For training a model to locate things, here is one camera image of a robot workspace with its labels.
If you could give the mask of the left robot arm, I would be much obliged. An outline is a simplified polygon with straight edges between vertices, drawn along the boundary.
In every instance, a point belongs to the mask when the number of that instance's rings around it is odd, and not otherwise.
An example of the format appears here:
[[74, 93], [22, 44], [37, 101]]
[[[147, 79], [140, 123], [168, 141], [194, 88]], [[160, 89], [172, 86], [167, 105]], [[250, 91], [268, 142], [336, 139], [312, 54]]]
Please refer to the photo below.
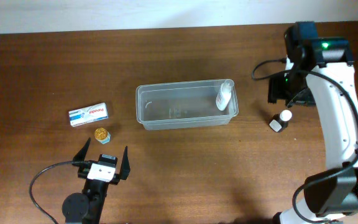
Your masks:
[[101, 154], [97, 161], [85, 159], [90, 142], [88, 139], [72, 159], [73, 165], [78, 168], [78, 177], [85, 179], [85, 184], [80, 193], [73, 193], [64, 200], [62, 213], [65, 223], [99, 223], [108, 187], [126, 180], [131, 171], [128, 147], [124, 149], [121, 167], [117, 173], [118, 158], [115, 156]]

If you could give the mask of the white calamine lotion bottle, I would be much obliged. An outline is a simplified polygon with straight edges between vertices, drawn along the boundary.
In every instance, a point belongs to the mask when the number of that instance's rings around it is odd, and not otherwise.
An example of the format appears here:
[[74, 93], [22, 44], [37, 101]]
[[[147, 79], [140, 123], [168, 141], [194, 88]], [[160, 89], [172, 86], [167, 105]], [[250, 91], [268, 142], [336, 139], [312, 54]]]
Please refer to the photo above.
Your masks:
[[218, 110], [224, 111], [231, 100], [232, 91], [234, 88], [234, 82], [230, 79], [225, 80], [218, 91], [218, 95], [216, 97], [216, 106]]

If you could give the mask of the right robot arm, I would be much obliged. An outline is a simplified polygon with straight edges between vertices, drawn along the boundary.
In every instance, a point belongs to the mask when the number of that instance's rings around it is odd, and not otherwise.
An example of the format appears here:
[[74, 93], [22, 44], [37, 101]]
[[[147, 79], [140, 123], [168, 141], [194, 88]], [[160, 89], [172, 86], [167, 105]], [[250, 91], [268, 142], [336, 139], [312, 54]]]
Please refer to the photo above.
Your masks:
[[286, 69], [269, 81], [268, 101], [287, 107], [315, 105], [323, 130], [326, 170], [298, 188], [304, 197], [273, 217], [274, 223], [339, 223], [358, 213], [358, 100], [349, 42], [321, 38], [313, 22], [284, 34]]

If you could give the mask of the dark bottle white cap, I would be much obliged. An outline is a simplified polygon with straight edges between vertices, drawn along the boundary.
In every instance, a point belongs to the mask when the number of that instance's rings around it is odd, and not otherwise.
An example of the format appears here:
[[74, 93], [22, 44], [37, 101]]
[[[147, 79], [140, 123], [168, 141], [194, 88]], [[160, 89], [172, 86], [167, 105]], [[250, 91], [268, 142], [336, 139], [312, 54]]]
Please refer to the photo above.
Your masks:
[[290, 110], [283, 110], [281, 113], [275, 114], [268, 125], [273, 131], [280, 133], [288, 126], [288, 122], [291, 118], [292, 112]]

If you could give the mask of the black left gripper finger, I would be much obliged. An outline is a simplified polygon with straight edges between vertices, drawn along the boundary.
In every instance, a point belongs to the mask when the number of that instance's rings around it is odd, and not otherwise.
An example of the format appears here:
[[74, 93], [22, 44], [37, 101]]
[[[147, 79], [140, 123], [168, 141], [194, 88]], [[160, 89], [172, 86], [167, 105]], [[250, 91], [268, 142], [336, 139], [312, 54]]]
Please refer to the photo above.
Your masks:
[[121, 180], [126, 180], [130, 174], [130, 171], [131, 171], [131, 167], [129, 164], [128, 146], [126, 146], [122, 157], [121, 168], [119, 171], [119, 178]]
[[88, 148], [90, 146], [91, 138], [88, 138], [85, 142], [85, 145], [76, 153], [73, 157], [74, 162], [82, 162], [85, 160], [86, 154], [88, 152]]

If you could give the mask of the gold lid balm jar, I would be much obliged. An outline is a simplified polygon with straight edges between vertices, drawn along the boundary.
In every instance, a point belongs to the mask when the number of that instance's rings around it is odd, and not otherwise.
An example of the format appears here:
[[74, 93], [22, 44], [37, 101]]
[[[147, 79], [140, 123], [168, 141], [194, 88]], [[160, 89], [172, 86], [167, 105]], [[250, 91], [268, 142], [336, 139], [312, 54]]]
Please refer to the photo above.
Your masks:
[[110, 133], [104, 128], [96, 129], [95, 132], [94, 132], [94, 137], [101, 144], [106, 144], [111, 139]]

